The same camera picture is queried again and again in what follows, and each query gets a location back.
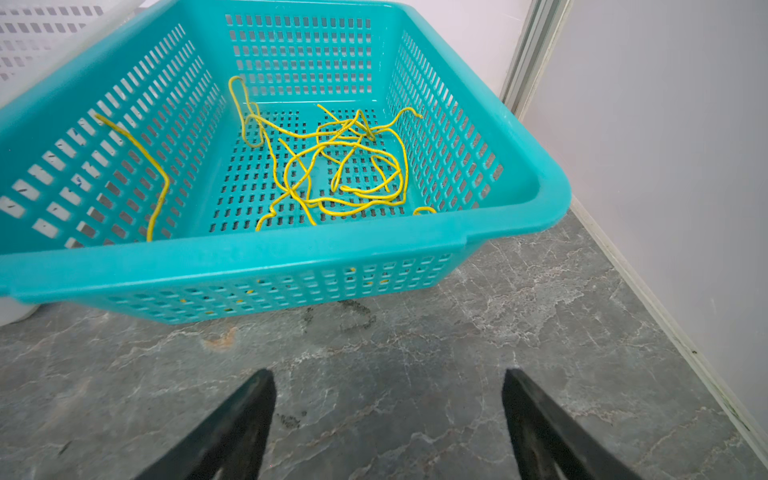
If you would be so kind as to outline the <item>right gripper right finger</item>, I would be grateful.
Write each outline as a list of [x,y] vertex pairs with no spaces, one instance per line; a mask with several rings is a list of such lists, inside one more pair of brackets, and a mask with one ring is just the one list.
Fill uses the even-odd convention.
[[522,479],[637,479],[523,370],[505,372],[502,403]]

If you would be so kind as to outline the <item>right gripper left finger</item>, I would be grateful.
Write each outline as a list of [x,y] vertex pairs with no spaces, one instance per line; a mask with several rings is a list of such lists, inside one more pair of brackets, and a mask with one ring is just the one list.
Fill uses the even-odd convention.
[[140,479],[256,479],[276,405],[274,375],[255,372]]

